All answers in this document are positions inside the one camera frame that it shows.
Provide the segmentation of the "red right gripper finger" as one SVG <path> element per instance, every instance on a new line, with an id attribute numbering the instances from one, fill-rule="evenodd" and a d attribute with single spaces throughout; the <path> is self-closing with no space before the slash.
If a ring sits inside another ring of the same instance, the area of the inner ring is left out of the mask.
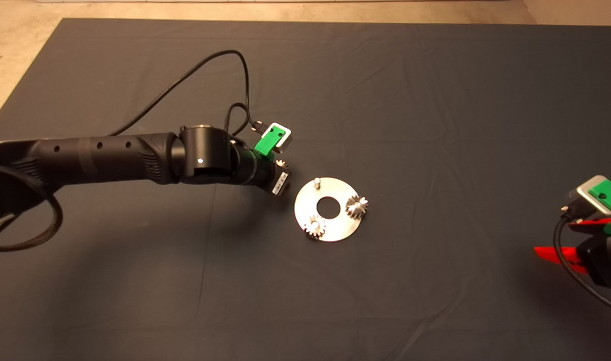
<path id="1" fill-rule="evenodd" d="M 568 224 L 568 228 L 578 233 L 608 233 L 606 226 L 611 219 L 575 220 Z"/>
<path id="2" fill-rule="evenodd" d="M 563 258 L 569 264 L 571 269 L 578 274 L 588 274 L 586 267 L 581 261 L 580 257 L 576 253 L 575 247 L 562 247 L 560 249 Z M 560 264 L 560 259 L 557 256 L 556 250 L 554 247 L 534 247 L 534 252 L 536 255 L 546 261 L 550 261 L 551 263 Z"/>

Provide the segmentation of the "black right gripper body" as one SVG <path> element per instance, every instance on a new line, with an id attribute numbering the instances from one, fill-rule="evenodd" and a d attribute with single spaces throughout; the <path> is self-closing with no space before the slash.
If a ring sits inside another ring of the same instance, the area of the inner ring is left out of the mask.
<path id="1" fill-rule="evenodd" d="M 576 247 L 576 255 L 595 285 L 611 288 L 611 235 L 592 235 Z"/>

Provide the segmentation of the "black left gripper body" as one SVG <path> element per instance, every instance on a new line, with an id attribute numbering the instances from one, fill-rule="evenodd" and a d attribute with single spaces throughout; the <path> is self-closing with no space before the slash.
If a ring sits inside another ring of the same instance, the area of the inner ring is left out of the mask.
<path id="1" fill-rule="evenodd" d="M 258 187 L 273 196 L 287 189 L 291 171 L 284 160 L 266 158 L 243 142 L 232 142 L 232 185 Z"/>

